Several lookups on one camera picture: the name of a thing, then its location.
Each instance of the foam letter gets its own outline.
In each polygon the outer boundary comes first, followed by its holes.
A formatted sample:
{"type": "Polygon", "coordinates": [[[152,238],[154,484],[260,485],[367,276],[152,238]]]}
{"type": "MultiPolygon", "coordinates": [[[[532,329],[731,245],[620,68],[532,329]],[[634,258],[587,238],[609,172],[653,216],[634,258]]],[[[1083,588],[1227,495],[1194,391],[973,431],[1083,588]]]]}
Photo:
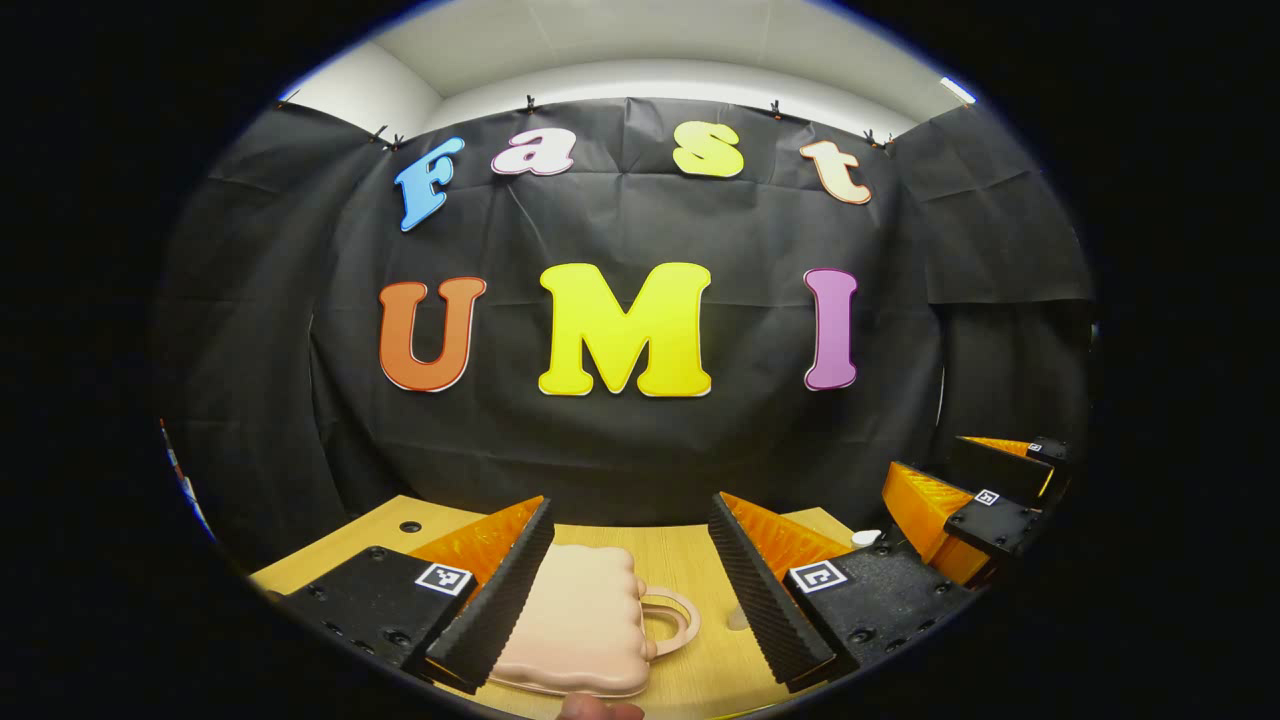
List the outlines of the foam letter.
{"type": "Polygon", "coordinates": [[[443,191],[435,192],[431,183],[443,187],[453,179],[453,160],[443,155],[457,152],[462,146],[461,137],[451,137],[396,176],[396,184],[404,191],[404,219],[401,220],[401,231],[408,232],[444,205],[447,196],[443,191]]]}
{"type": "Polygon", "coordinates": [[[680,147],[671,152],[676,165],[691,176],[716,176],[731,178],[742,172],[742,154],[737,145],[737,133],[728,126],[690,120],[676,126],[676,142],[680,147]]]}
{"type": "Polygon", "coordinates": [[[383,333],[378,355],[387,379],[403,389],[439,392],[458,382],[471,355],[471,316],[476,297],[484,295],[480,278],[452,278],[440,283],[444,299],[444,342],[440,356],[422,363],[413,356],[413,318],[426,297],[422,283],[396,283],[383,288],[383,333]]]}
{"type": "Polygon", "coordinates": [[[554,176],[573,167],[568,154],[577,142],[577,136],[567,129],[541,128],[517,135],[508,141],[516,147],[508,147],[493,156],[489,167],[504,176],[518,176],[530,172],[535,176],[554,176]]]}
{"type": "Polygon", "coordinates": [[[804,384],[809,389],[849,387],[858,377],[849,361],[849,299],[858,281],[844,270],[815,268],[804,274],[804,284],[813,292],[818,318],[813,366],[804,374],[804,384]]]}
{"type": "Polygon", "coordinates": [[[547,268],[543,287],[554,299],[550,369],[538,378],[547,395],[586,395],[591,375],[582,370],[586,343],[600,378],[617,395],[631,379],[649,346],[649,366],[636,379],[650,397],[699,397],[712,391],[703,372],[698,320],[703,290],[712,274],[691,263],[663,263],[649,273],[631,310],[622,311],[595,265],[547,268]]]}
{"type": "Polygon", "coordinates": [[[854,184],[854,181],[849,178],[849,168],[858,167],[858,158],[841,152],[835,142],[823,140],[805,145],[800,149],[800,154],[805,158],[813,158],[814,164],[818,165],[818,179],[822,181],[822,187],[827,188],[827,192],[836,200],[865,205],[872,199],[872,191],[865,184],[854,184]]]}

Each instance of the ceiling light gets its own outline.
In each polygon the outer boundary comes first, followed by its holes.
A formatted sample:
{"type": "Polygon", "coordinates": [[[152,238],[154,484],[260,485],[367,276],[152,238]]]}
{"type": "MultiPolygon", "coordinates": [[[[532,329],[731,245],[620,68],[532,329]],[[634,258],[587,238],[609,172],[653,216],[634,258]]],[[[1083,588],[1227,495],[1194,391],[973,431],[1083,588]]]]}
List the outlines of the ceiling light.
{"type": "Polygon", "coordinates": [[[955,82],[952,82],[952,79],[948,78],[948,77],[945,77],[945,78],[942,78],[938,82],[941,82],[947,90],[950,90],[952,94],[955,94],[955,96],[959,97],[960,101],[964,102],[965,105],[969,105],[972,102],[977,102],[978,101],[973,95],[969,95],[968,92],[965,92],[965,88],[963,88],[959,85],[956,85],[955,82]]]}

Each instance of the ridged rubber pad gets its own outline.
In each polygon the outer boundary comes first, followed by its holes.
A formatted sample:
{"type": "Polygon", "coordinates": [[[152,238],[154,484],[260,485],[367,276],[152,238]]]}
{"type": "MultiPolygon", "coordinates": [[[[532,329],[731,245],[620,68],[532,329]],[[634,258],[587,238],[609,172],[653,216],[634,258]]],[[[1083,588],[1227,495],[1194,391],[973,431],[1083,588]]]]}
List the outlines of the ridged rubber pad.
{"type": "Polygon", "coordinates": [[[773,678],[791,692],[827,679],[835,651],[769,571],[719,495],[712,497],[708,532],[773,678]]]}
{"type": "Polygon", "coordinates": [[[475,694],[489,679],[516,628],[547,548],[556,537],[550,500],[543,500],[493,578],[426,650],[417,674],[475,694]]]}

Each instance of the orange letter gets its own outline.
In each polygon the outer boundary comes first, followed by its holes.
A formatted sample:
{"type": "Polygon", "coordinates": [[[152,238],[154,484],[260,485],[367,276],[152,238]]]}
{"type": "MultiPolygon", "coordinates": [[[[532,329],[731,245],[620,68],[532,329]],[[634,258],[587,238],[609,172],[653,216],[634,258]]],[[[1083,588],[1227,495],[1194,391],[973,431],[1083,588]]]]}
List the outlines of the orange letter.
{"type": "Polygon", "coordinates": [[[827,188],[836,200],[864,205],[872,199],[872,191],[865,184],[854,184],[849,179],[849,168],[858,167],[858,158],[847,152],[841,152],[840,147],[829,140],[805,145],[800,149],[805,158],[813,158],[818,165],[818,179],[822,187],[827,188]]]}
{"type": "Polygon", "coordinates": [[[378,355],[383,373],[397,387],[417,392],[439,392],[458,382],[467,369],[471,352],[471,313],[476,297],[484,295],[480,278],[452,278],[440,283],[444,299],[444,347],[431,363],[413,357],[413,316],[426,297],[422,283],[396,283],[383,288],[383,334],[378,355]]]}

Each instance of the bag handle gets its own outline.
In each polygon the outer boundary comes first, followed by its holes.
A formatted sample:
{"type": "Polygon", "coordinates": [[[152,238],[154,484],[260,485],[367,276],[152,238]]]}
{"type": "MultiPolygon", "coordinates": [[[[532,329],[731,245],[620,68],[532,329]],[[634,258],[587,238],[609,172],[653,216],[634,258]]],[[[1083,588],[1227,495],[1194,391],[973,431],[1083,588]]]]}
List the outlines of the bag handle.
{"type": "Polygon", "coordinates": [[[641,610],[644,610],[645,612],[666,615],[676,621],[675,637],[671,637],[664,641],[658,641],[655,643],[658,646],[658,653],[654,657],[660,657],[663,655],[667,655],[668,652],[675,652],[689,644],[689,641],[698,637],[698,630],[703,626],[703,616],[698,614],[698,607],[694,606],[692,602],[689,602],[689,598],[686,598],[685,596],[680,594],[676,591],[653,585],[649,585],[645,589],[644,594],[645,596],[652,594],[657,597],[666,597],[667,600],[673,600],[676,601],[676,605],[682,607],[685,610],[685,614],[689,615],[689,620],[686,623],[685,616],[681,615],[673,607],[667,607],[666,605],[652,605],[646,602],[640,603],[641,610]]]}

